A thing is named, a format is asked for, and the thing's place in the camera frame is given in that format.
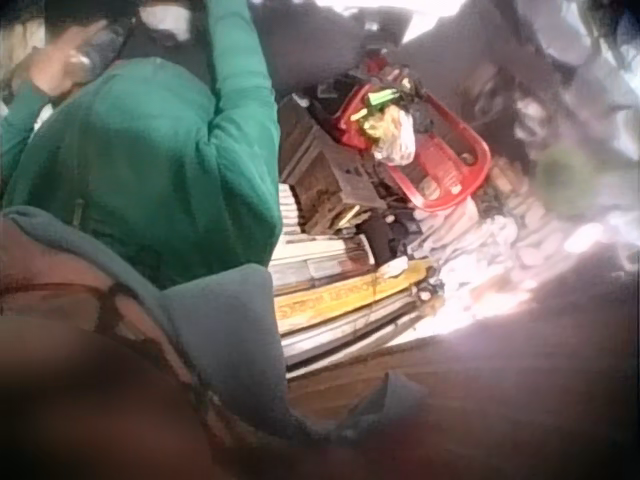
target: green sleeve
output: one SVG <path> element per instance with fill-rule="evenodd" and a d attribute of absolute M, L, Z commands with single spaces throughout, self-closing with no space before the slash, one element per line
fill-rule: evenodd
<path fill-rule="evenodd" d="M 40 111 L 49 97 L 31 82 L 25 82 L 0 123 L 0 196 L 18 168 Z"/>
<path fill-rule="evenodd" d="M 247 0 L 207 0 L 207 14 L 218 105 L 209 123 L 206 161 L 221 179 L 234 237 L 253 237 L 247 241 L 255 243 L 255 235 L 275 235 L 276 242 L 280 129 L 260 40 Z"/>

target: green hoodie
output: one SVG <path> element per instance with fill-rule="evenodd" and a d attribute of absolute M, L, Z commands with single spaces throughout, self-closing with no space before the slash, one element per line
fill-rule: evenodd
<path fill-rule="evenodd" d="M 60 106 L 26 84 L 1 126 L 4 207 L 30 205 L 108 245 L 160 288 L 267 265 L 281 231 L 279 128 L 246 0 L 207 0 L 216 78 L 148 58 Z"/>

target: yellow board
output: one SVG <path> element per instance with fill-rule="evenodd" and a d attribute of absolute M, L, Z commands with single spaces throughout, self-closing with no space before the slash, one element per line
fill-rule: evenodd
<path fill-rule="evenodd" d="M 382 300 L 424 279 L 429 265 L 427 261 L 414 260 L 409 269 L 396 278 L 382 278 L 373 273 L 277 297 L 278 330 L 280 334 L 289 333 Z"/>

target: plastic bag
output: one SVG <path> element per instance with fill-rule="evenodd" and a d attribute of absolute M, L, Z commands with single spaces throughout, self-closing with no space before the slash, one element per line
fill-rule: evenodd
<path fill-rule="evenodd" d="M 408 165 L 416 154 L 416 137 L 411 115 L 395 105 L 389 105 L 363 124 L 367 134 L 378 143 L 372 152 L 376 160 L 388 165 Z"/>

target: hand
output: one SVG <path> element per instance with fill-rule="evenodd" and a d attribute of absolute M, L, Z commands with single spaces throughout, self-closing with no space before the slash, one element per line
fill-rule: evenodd
<path fill-rule="evenodd" d="M 67 62 L 74 50 L 107 26 L 101 20 L 88 27 L 71 27 L 53 43 L 34 54 L 29 68 L 31 82 L 50 97 L 67 93 L 74 81 L 67 74 Z"/>

